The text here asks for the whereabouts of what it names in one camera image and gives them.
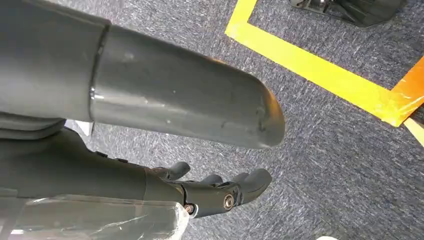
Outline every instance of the clear plastic bag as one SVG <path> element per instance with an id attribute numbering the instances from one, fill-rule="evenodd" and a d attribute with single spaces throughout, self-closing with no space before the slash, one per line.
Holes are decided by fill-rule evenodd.
<path id="1" fill-rule="evenodd" d="M 177 202 L 0 197 L 0 239 L 8 240 L 179 240 L 189 218 Z"/>

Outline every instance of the metal bolt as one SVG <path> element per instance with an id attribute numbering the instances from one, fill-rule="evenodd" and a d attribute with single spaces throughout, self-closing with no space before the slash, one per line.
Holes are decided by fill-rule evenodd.
<path id="1" fill-rule="evenodd" d="M 224 209 L 231 210 L 234 207 L 234 197 L 228 194 L 224 197 Z"/>
<path id="2" fill-rule="evenodd" d="M 193 204 L 186 204 L 184 205 L 184 209 L 187 211 L 188 214 L 193 214 L 195 212 L 195 206 Z"/>

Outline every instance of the gray plastic tube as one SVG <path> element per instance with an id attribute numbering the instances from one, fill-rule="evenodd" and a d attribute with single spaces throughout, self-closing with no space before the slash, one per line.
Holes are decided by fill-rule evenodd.
<path id="1" fill-rule="evenodd" d="M 96 121 L 249 148 L 284 136 L 274 95 L 255 77 L 205 56 L 112 26 L 98 64 Z"/>
<path id="2" fill-rule="evenodd" d="M 280 105 L 247 73 L 42 0 L 3 0 L 0 16 L 0 112 L 248 148 L 283 139 Z"/>

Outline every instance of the yellow tape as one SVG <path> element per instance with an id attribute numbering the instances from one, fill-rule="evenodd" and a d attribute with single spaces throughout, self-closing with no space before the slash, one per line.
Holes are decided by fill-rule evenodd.
<path id="1" fill-rule="evenodd" d="M 411 118 L 408 118 L 403 123 L 418 142 L 424 147 L 424 125 L 419 124 Z"/>
<path id="2" fill-rule="evenodd" d="M 406 112 L 402 104 L 397 104 L 400 103 L 399 98 L 403 96 L 399 92 L 394 94 L 384 87 L 249 24 L 248 20 L 256 1 L 238 0 L 225 34 L 395 127 L 408 117 L 408 115 L 405 118 L 399 116 L 400 112 L 404 115 Z M 423 92 L 421 96 L 424 96 L 424 86 L 419 92 Z M 416 106 L 417 104 L 419 102 L 409 106 L 408 111 L 410 112 L 413 107 L 419 107 L 419 105 Z"/>

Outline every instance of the prosthetic arm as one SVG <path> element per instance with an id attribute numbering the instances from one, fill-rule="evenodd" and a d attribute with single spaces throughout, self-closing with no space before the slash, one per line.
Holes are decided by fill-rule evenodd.
<path id="1" fill-rule="evenodd" d="M 178 181 L 190 170 L 184 162 L 150 169 L 110 159 L 64 127 L 65 119 L 96 121 L 268 148 L 285 122 L 255 77 L 42 0 L 2 0 L 0 18 L 1 195 L 171 201 L 200 218 L 249 203 L 270 184 L 264 169 L 227 182 Z"/>

